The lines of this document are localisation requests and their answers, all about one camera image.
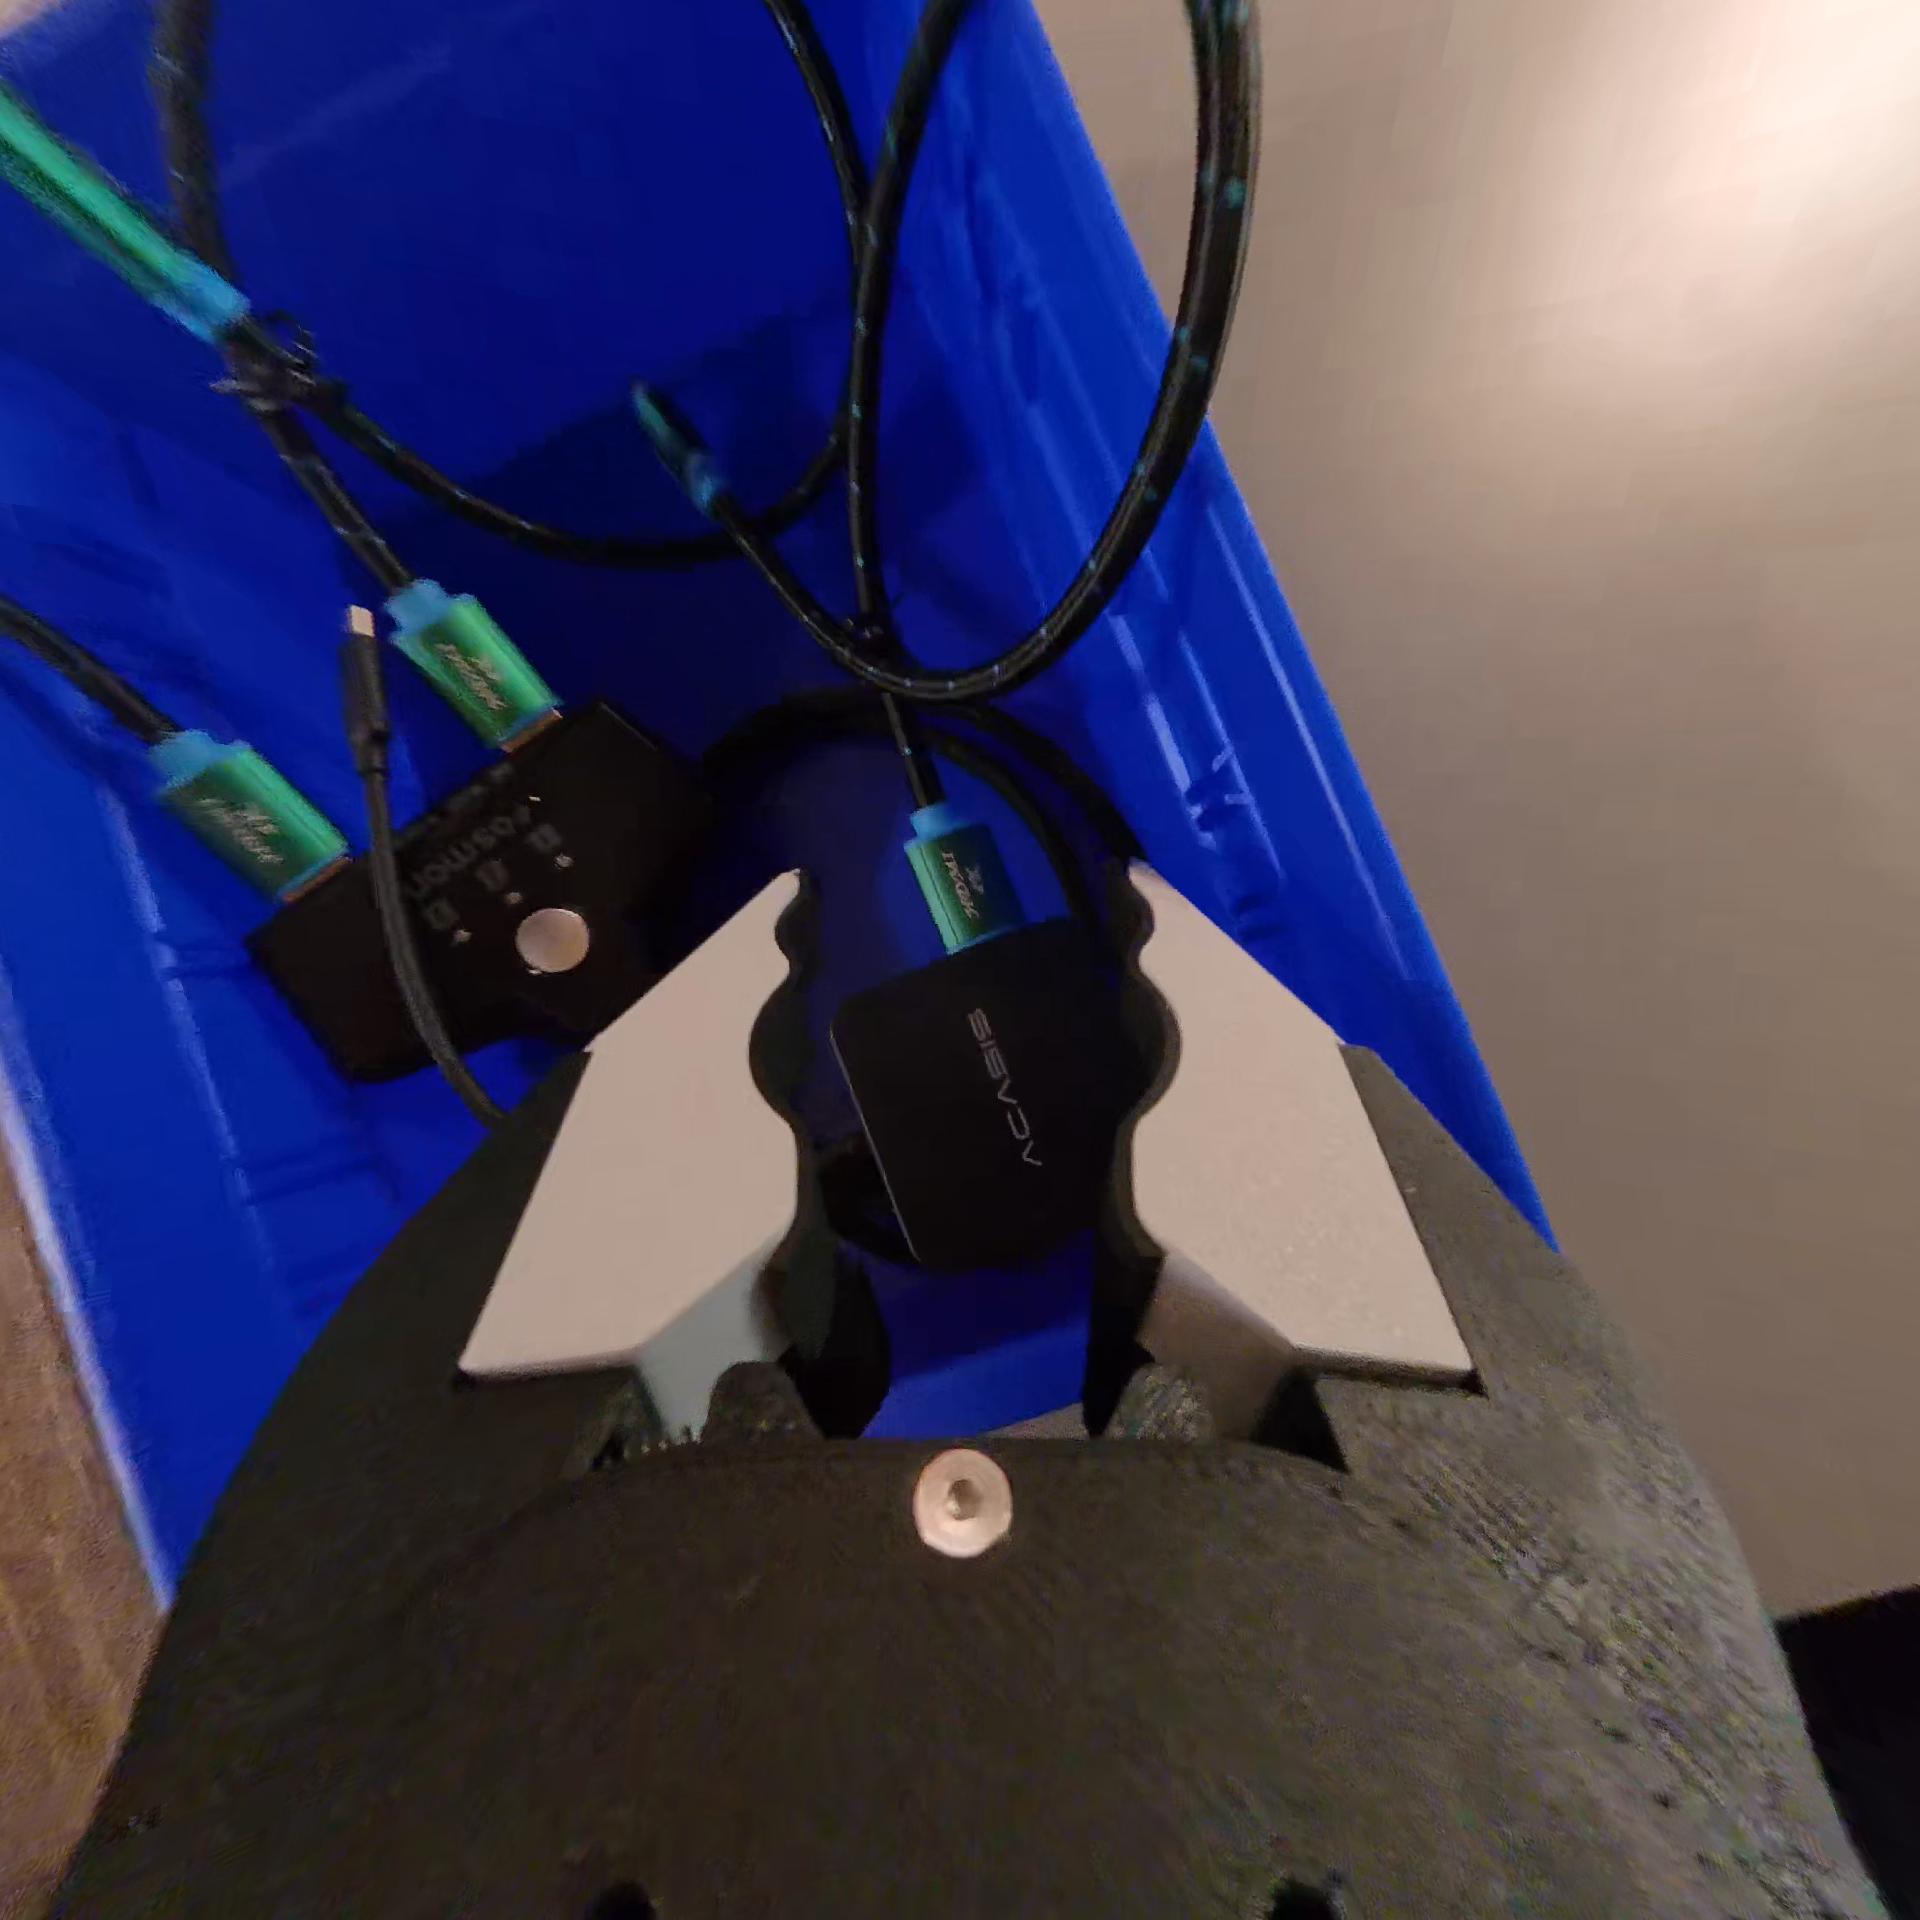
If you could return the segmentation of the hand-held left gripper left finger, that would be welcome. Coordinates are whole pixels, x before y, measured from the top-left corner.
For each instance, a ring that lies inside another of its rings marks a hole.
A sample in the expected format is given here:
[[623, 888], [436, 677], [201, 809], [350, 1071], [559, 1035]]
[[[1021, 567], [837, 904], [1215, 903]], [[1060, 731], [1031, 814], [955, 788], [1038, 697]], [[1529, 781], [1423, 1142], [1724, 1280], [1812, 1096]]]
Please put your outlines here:
[[818, 921], [781, 871], [587, 1046], [465, 1379], [623, 1368], [681, 1437], [727, 1368], [771, 1361], [828, 1437], [870, 1425], [892, 1342], [799, 1115]]

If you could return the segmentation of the blue plastic bin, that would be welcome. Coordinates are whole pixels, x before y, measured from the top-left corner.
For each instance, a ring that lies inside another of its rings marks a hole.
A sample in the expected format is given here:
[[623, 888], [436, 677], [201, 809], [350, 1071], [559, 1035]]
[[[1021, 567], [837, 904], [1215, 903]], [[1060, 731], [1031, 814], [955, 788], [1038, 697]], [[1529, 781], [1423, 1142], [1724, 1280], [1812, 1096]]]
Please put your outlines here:
[[[255, 304], [506, 508], [690, 528], [635, 376], [753, 501], [820, 445], [843, 217], [762, 5], [220, 5], [207, 118]], [[1031, 5], [972, 6], [887, 328], [903, 636], [990, 659], [1114, 508], [1167, 333]], [[4, 192], [4, 593], [362, 844], [335, 644], [364, 575], [217, 376]], [[1213, 435], [1114, 609], [1014, 710], [1547, 1230]], [[246, 953], [268, 903], [153, 785], [135, 740], [4, 646], [4, 1141], [166, 1605], [314, 1335], [478, 1128], [431, 1071], [350, 1088], [323, 1060]]]

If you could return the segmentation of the black hdmi switch with button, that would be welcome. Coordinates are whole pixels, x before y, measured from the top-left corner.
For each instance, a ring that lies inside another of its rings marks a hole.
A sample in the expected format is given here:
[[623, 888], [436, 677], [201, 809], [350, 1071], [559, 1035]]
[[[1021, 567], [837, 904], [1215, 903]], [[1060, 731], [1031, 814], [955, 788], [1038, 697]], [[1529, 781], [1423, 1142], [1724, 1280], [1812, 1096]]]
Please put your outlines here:
[[[453, 1046], [583, 1045], [621, 1017], [661, 975], [655, 933], [711, 814], [683, 757], [596, 702], [399, 828], [399, 895]], [[246, 951], [346, 1079], [429, 1068], [364, 856]]]

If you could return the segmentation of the black adapter hub with cable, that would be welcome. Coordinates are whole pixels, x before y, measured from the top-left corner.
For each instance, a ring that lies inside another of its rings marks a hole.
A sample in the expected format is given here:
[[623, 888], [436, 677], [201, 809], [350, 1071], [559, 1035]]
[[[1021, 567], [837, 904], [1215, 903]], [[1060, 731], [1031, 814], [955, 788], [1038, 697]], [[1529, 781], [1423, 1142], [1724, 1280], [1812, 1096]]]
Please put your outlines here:
[[859, 1135], [820, 1148], [833, 1231], [863, 1253], [957, 1272], [1038, 1259], [1091, 1231], [1119, 1119], [1146, 1091], [1119, 1007], [1110, 909], [1137, 838], [1042, 733], [997, 710], [929, 723], [931, 757], [983, 781], [1039, 845], [1068, 901], [1029, 918], [988, 824], [947, 805], [906, 844], [947, 957], [854, 991], [833, 1056]]

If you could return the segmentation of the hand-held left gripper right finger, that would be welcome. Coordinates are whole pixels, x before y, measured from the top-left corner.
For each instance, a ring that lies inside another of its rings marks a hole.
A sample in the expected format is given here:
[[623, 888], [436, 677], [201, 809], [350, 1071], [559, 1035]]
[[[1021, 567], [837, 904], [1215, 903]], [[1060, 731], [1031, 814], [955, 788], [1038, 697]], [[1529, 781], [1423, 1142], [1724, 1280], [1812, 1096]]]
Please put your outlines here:
[[1274, 1443], [1310, 1385], [1474, 1389], [1474, 1360], [1329, 1019], [1142, 861], [1110, 875], [1142, 1088], [1095, 1214], [1081, 1407], [1188, 1379], [1206, 1437]]

